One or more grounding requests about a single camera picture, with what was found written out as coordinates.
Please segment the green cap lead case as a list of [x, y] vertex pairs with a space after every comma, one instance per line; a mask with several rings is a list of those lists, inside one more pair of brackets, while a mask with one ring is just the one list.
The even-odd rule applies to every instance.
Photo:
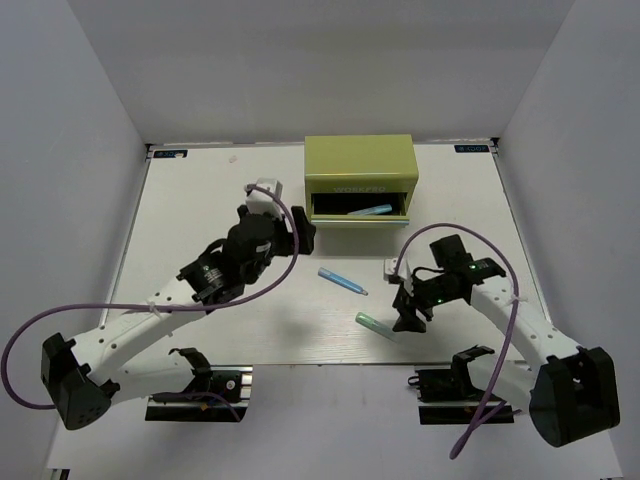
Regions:
[[358, 312], [355, 316], [355, 322], [364, 327], [365, 329], [375, 333], [378, 336], [381, 336], [391, 342], [397, 342], [397, 334], [393, 331], [393, 329], [382, 322], [379, 322], [375, 318], [365, 314], [363, 312]]

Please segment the blue utility knife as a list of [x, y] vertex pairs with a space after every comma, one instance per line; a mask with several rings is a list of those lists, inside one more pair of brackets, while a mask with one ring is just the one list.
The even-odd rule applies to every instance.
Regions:
[[362, 286], [326, 268], [319, 268], [318, 276], [353, 293], [368, 296], [368, 292]]

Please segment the green metal drawer box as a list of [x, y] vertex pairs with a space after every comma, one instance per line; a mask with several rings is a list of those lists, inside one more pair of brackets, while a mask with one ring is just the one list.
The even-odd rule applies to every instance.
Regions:
[[[318, 228], [403, 228], [418, 180], [409, 134], [305, 138], [306, 212]], [[393, 212], [349, 215], [382, 204], [391, 204]]]

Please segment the blue cap lead case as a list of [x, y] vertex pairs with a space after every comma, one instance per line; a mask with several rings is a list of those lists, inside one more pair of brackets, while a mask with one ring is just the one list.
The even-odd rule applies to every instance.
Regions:
[[352, 216], [386, 215], [393, 212], [391, 204], [382, 204], [349, 212]]

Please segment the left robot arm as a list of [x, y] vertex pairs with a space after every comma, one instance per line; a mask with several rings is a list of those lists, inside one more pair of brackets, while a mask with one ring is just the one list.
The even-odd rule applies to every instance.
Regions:
[[246, 202], [227, 236], [215, 240], [144, 304], [120, 306], [109, 323], [42, 345], [41, 379], [64, 427], [87, 427], [118, 403], [156, 394], [178, 400], [217, 397], [212, 369], [193, 347], [172, 347], [152, 360], [143, 351], [208, 314], [247, 303], [276, 257], [314, 249], [316, 229], [301, 206], [282, 211]]

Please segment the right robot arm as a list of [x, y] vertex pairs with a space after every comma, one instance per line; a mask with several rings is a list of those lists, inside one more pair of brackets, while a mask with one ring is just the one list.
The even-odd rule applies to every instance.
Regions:
[[398, 287], [394, 332], [423, 333], [436, 307], [462, 300], [486, 317], [525, 360], [521, 368], [487, 346], [456, 353], [446, 377], [428, 381], [429, 399], [496, 397], [528, 415], [540, 436], [561, 447], [620, 423], [614, 362], [552, 325], [516, 292], [493, 259], [475, 259], [457, 235], [431, 243], [434, 277], [421, 279], [406, 259], [384, 262], [383, 278]]

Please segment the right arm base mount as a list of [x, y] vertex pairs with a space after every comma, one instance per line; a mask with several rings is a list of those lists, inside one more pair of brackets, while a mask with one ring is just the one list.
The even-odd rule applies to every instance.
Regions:
[[[452, 357], [451, 364], [443, 368], [419, 368], [407, 380], [410, 388], [416, 390], [418, 411], [421, 425], [468, 425], [475, 414], [484, 390], [473, 386], [468, 364], [475, 369], [483, 367], [480, 360], [489, 360], [495, 351], [487, 346], [473, 346], [458, 352]], [[524, 365], [506, 362], [503, 365], [499, 382], [494, 392], [505, 389], [505, 380], [528, 380], [530, 370]], [[500, 405], [503, 399], [493, 393], [482, 415], [488, 414]], [[512, 424], [517, 409], [505, 403], [496, 414], [490, 417], [487, 424]]]

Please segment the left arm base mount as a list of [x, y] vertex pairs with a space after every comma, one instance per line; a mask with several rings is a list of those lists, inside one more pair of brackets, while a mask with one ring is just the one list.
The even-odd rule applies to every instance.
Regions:
[[252, 366], [213, 367], [185, 393], [158, 394], [147, 402], [148, 422], [239, 423], [249, 407]]

